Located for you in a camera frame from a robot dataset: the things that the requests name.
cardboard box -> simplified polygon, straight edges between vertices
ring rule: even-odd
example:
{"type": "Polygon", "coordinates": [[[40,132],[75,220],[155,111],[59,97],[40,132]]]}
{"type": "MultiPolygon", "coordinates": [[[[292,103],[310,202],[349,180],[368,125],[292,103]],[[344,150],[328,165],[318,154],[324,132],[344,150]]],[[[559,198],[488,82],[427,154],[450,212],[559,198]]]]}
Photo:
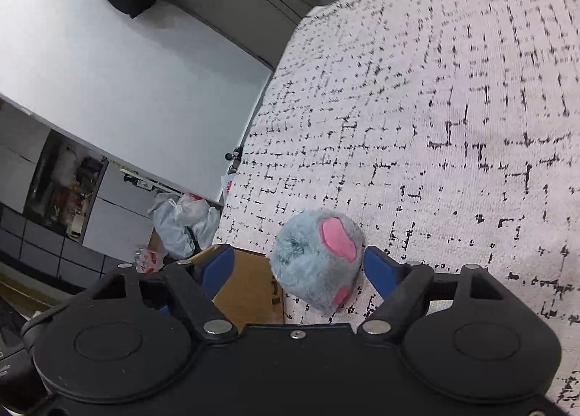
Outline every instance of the cardboard box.
{"type": "MultiPolygon", "coordinates": [[[[192,258],[199,262],[214,245],[192,258]]],[[[241,331],[246,324],[283,324],[283,290],[263,255],[234,248],[234,272],[214,299],[215,305],[241,331]]]]}

drawer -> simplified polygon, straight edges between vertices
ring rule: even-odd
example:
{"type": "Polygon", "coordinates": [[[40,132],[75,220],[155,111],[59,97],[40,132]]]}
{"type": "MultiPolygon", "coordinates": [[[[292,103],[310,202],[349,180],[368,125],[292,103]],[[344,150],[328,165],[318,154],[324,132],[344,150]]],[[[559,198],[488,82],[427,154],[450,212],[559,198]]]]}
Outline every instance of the drawer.
{"type": "Polygon", "coordinates": [[[112,162],[109,163],[97,196],[119,207],[147,216],[147,211],[153,206],[156,193],[147,190],[145,183],[133,185],[128,178],[128,174],[122,172],[112,162]]]}
{"type": "Polygon", "coordinates": [[[119,261],[134,262],[135,250],[149,244],[152,232],[149,218],[97,197],[82,245],[119,261]]]}
{"type": "Polygon", "coordinates": [[[50,128],[9,103],[0,104],[0,145],[36,164],[50,128]]]}
{"type": "Polygon", "coordinates": [[[24,211],[35,163],[0,145],[0,203],[24,211]]]}

plush toy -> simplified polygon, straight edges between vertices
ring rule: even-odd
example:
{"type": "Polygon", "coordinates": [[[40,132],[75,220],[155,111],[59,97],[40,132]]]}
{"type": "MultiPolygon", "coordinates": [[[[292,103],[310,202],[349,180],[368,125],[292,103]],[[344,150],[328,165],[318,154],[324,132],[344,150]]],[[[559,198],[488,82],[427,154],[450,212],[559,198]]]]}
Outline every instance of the plush toy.
{"type": "Polygon", "coordinates": [[[361,229],[341,213],[304,210],[280,229],[270,258],[284,291],[324,313],[349,296],[363,255],[361,229]]]}

screw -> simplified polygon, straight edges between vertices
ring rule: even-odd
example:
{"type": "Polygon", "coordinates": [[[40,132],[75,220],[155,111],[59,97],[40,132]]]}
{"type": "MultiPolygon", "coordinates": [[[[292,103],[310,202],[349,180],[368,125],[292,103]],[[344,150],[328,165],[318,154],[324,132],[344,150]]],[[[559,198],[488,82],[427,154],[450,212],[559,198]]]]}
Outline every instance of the screw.
{"type": "Polygon", "coordinates": [[[306,333],[304,331],[299,330],[299,329],[295,329],[294,331],[292,331],[290,333],[290,337],[292,339],[304,339],[306,337],[306,333]]]}
{"type": "Polygon", "coordinates": [[[211,320],[204,324],[205,332],[208,334],[225,334],[230,332],[233,326],[226,320],[211,320]]]}
{"type": "Polygon", "coordinates": [[[382,320],[370,320],[366,323],[363,323],[362,325],[362,330],[367,334],[386,334],[391,330],[391,325],[382,320]]]}

label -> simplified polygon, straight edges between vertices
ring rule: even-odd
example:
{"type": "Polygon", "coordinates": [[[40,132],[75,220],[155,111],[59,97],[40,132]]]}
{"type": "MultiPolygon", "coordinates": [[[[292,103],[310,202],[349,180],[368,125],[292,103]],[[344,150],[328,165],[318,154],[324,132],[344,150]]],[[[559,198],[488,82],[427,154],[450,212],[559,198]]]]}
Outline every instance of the label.
{"type": "Polygon", "coordinates": [[[10,370],[10,365],[0,367],[0,377],[8,375],[8,371],[10,370]]]}
{"type": "Polygon", "coordinates": [[[137,187],[142,188],[143,190],[153,190],[155,186],[145,180],[137,179],[137,187]]]}

